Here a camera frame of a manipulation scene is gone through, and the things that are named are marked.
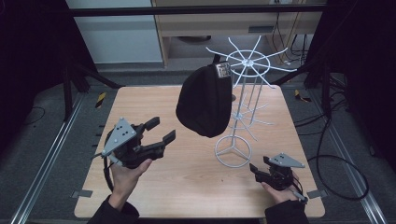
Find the black baseball cap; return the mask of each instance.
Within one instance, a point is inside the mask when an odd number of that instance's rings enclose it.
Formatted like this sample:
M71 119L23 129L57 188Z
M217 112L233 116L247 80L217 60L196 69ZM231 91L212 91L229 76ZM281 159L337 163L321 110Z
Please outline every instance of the black baseball cap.
M189 75L177 102L178 120L201 136L222 134L230 121L233 83L227 62L212 63Z

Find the wooden table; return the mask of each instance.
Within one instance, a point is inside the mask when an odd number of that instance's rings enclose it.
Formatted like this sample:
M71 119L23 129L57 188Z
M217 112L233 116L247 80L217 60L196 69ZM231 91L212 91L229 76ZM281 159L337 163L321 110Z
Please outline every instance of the wooden table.
M138 209L141 217L264 217L265 208L274 205L274 202L255 181L248 164L240 168L230 168L220 163L215 156L216 143L222 136L229 134L231 128L214 138L202 137L185 128L175 113L180 89L181 86L119 89L97 153L103 150L106 134L120 117L134 124L160 117L161 124L144 133L142 145L159 142L172 130L177 132L176 140L166 147L164 157L154 161L148 171L140 177L128 202ZM238 96L240 91L241 88L236 87L233 94ZM256 111L255 119L273 124L253 123L249 130L257 141L246 130L236 132L237 135L243 136L252 148L250 162L265 171L268 166L263 163L262 156L274 157L280 152L285 152L305 164L304 169L293 169L300 177L304 191L317 189L279 87L263 87L259 106L265 104L266 107ZM233 153L229 156L223 160L237 162L239 158ZM103 175L103 160L97 158L92 161L83 189L92 190L93 194L91 198L78 199L75 215L92 217L102 201L111 193ZM324 207L321 199L310 200L305 212L309 217L323 216Z

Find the metal bracket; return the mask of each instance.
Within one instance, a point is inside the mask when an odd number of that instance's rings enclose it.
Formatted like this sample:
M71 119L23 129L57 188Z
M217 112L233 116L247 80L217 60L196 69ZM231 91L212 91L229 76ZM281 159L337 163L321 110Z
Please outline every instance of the metal bracket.
M305 168L305 165L300 163L299 161L293 159L292 157L286 155L285 153L280 153L273 158L268 160L272 164L282 166L282 167L298 167L298 168Z
M125 118L121 117L116 127L114 127L113 133L107 140L105 149L102 151L102 156L109 156L112 151L135 136L136 131L131 127L131 124L129 124Z
M306 195L308 195L309 199L313 199L313 198L325 198L327 196L329 196L329 193L326 191L326 189L324 190L312 190L306 193Z
M91 198L92 190L82 189L81 191L74 190L70 195L70 198L86 197Z

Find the black curtain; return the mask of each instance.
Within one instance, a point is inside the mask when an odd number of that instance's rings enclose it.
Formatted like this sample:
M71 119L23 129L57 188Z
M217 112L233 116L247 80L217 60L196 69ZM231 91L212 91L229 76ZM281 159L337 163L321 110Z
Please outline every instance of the black curtain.
M386 158L396 171L396 4L394 0L358 0L348 5L342 16L323 14L307 62L320 57L332 72L346 75L352 113L376 155ZM320 51L335 27L332 41ZM305 84L315 86L321 75L311 71Z
M44 13L68 9L64 0L1 1L0 153L21 128L35 96L63 82L67 65L80 63L97 72L74 18ZM71 76L85 80L82 73Z

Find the cap label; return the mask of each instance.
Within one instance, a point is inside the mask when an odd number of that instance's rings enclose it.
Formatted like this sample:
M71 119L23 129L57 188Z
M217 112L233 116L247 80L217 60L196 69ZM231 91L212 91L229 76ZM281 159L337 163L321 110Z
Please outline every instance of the cap label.
M215 63L215 67L219 78L231 76L231 66L228 62Z

